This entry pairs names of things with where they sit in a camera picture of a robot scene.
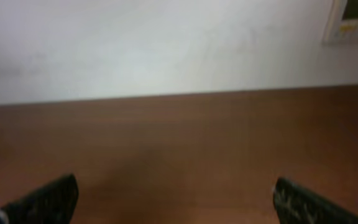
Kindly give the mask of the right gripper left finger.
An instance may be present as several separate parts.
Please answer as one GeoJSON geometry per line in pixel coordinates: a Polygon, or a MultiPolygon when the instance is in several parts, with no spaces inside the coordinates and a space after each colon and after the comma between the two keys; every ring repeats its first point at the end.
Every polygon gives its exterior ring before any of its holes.
{"type": "Polygon", "coordinates": [[[0,207],[0,224],[69,224],[78,197],[75,175],[63,175],[0,207]]]}

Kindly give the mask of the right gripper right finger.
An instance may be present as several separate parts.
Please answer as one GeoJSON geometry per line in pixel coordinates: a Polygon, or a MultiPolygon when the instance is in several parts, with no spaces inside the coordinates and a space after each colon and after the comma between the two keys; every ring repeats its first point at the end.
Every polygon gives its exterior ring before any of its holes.
{"type": "Polygon", "coordinates": [[[358,216],[297,183],[280,177],[273,190],[280,224],[358,224],[358,216]]]}

